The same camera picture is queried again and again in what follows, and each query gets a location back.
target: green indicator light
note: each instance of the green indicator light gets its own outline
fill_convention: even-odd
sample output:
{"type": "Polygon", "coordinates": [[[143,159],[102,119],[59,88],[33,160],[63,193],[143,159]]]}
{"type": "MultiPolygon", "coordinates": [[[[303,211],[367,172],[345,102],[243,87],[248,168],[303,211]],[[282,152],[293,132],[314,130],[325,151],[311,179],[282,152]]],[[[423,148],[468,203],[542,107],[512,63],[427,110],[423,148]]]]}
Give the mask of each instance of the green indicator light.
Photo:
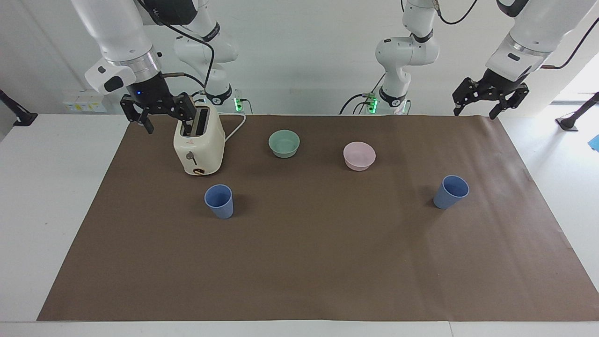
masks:
{"type": "Polygon", "coordinates": [[[376,107],[379,105],[379,100],[376,98],[373,99],[373,102],[370,103],[370,113],[376,113],[376,107]]]}
{"type": "Polygon", "coordinates": [[[237,98],[233,98],[233,100],[235,101],[235,109],[237,111],[241,111],[241,109],[243,109],[243,106],[241,105],[241,103],[239,102],[239,100],[237,98]]]}

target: blue cup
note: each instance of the blue cup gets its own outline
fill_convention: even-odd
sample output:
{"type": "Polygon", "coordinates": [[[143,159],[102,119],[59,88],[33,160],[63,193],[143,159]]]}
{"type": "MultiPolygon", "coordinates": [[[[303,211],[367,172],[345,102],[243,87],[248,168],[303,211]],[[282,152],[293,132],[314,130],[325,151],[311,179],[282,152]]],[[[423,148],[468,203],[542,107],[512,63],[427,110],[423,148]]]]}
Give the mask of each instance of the blue cup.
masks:
{"type": "Polygon", "coordinates": [[[448,209],[456,202],[466,198],[470,187],[466,180],[458,176],[446,176],[432,201],[440,209],[448,209]]]}
{"type": "Polygon", "coordinates": [[[204,194],[204,202],[220,219],[233,215],[233,192],[227,185],[214,185],[204,194]]]}

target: table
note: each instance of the table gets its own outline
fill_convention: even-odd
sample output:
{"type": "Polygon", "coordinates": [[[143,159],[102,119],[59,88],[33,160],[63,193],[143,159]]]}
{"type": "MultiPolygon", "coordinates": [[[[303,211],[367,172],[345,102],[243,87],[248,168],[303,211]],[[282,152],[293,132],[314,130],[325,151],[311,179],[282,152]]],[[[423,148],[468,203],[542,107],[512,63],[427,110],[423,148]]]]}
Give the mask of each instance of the table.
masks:
{"type": "MultiPolygon", "coordinates": [[[[586,142],[599,130],[596,109],[579,120],[582,131],[557,131],[551,108],[539,119],[502,118],[550,208],[595,286],[599,284],[599,209],[581,190],[599,188],[599,155],[586,142]],[[555,181],[570,175],[569,185],[555,181]]],[[[42,115],[29,128],[15,128],[0,143],[0,321],[33,322],[110,164],[127,121],[123,116],[42,115]],[[40,143],[39,139],[49,139],[40,143]],[[58,187],[63,192],[56,194],[58,187]]],[[[0,323],[0,335],[153,336],[373,335],[474,336],[544,334],[591,336],[599,323],[357,323],[160,322],[0,323]]]]}

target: cup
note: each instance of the cup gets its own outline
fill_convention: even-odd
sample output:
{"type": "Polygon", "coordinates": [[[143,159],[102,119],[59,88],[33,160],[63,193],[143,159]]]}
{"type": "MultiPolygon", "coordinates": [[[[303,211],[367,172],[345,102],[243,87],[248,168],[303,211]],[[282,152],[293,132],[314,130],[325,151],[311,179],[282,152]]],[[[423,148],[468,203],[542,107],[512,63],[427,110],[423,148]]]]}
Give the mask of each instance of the cup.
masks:
{"type": "Polygon", "coordinates": [[[466,198],[469,192],[470,187],[466,180],[458,176],[446,176],[443,178],[433,202],[440,209],[448,209],[456,202],[466,198]]]}
{"type": "Polygon", "coordinates": [[[295,155],[300,146],[300,137],[290,130],[278,130],[270,135],[268,145],[275,156],[290,158],[295,155]]]}
{"type": "Polygon", "coordinates": [[[204,194],[204,202],[220,219],[233,215],[233,192],[227,185],[214,185],[204,194]]]}
{"type": "Polygon", "coordinates": [[[374,163],[376,152],[363,142],[349,143],[343,149],[345,165],[354,171],[364,171],[374,163]]]}

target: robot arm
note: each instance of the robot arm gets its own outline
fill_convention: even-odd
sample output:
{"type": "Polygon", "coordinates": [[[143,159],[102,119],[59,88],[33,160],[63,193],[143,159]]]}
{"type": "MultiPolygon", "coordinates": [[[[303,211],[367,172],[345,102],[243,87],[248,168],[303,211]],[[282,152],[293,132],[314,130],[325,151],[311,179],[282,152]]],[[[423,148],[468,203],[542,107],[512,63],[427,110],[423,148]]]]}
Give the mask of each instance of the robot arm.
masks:
{"type": "Polygon", "coordinates": [[[165,22],[170,25],[182,25],[189,35],[210,43],[212,49],[188,37],[177,37],[174,43],[175,54],[179,60],[191,66],[200,78],[207,78],[206,97],[221,112],[239,111],[235,100],[235,92],[229,83],[226,71],[220,65],[237,59],[237,42],[226,32],[208,10],[208,0],[145,0],[145,7],[157,24],[165,22]]]}
{"type": "Polygon", "coordinates": [[[514,27],[486,63],[482,79],[475,82],[468,77],[453,93],[454,114],[458,116],[466,105],[480,100],[499,101],[489,114],[491,119],[517,108],[529,93],[523,81],[543,65],[595,2],[497,0],[501,11],[515,18],[514,27]]]}
{"type": "Polygon", "coordinates": [[[432,31],[436,16],[432,0],[408,0],[403,24],[409,37],[388,38],[379,43],[377,61],[385,68],[385,81],[377,92],[381,100],[378,110],[383,113],[399,111],[406,99],[412,77],[404,71],[407,65],[426,65],[439,56],[439,45],[432,31]]]}
{"type": "MultiPolygon", "coordinates": [[[[222,31],[208,11],[208,0],[199,0],[198,14],[184,26],[196,38],[210,43],[214,49],[214,64],[210,70],[210,82],[205,89],[206,97],[221,112],[239,111],[235,90],[232,88],[222,63],[235,61],[238,54],[237,42],[222,31]]],[[[211,51],[205,45],[185,37],[175,40],[175,54],[201,77],[205,77],[210,63],[211,51]]]]}
{"type": "Polygon", "coordinates": [[[148,133],[154,130],[148,115],[158,114],[175,117],[190,130],[195,106],[188,94],[170,93],[132,0],[71,2],[102,54],[85,74],[91,86],[102,94],[126,87],[129,95],[123,96],[121,107],[129,121],[144,125],[148,133]]]}

